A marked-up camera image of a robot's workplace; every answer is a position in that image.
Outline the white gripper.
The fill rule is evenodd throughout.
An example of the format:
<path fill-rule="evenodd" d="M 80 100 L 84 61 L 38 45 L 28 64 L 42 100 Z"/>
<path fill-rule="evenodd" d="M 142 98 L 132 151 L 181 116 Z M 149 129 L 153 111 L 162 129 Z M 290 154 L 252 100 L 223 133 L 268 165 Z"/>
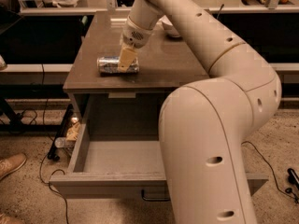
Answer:
<path fill-rule="evenodd" d="M 148 43 L 151 35 L 151 29 L 145 29 L 137 25 L 130 17 L 128 17 L 122 29 L 120 44 L 135 49 L 141 49 Z M 121 49 L 118 62 L 118 70 L 120 72 L 126 72 L 136 59 L 137 53 L 130 47 L 123 47 Z"/>

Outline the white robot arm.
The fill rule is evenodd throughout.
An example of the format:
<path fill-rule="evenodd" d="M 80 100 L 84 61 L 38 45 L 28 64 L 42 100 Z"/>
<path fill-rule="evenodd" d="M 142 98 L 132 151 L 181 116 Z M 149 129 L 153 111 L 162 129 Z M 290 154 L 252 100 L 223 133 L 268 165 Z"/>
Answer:
<path fill-rule="evenodd" d="M 164 101 L 159 139 L 177 224 L 257 224 L 241 144 L 278 110 L 276 71 L 192 0 L 135 0 L 121 34 L 145 45 L 166 16 L 209 77 Z"/>

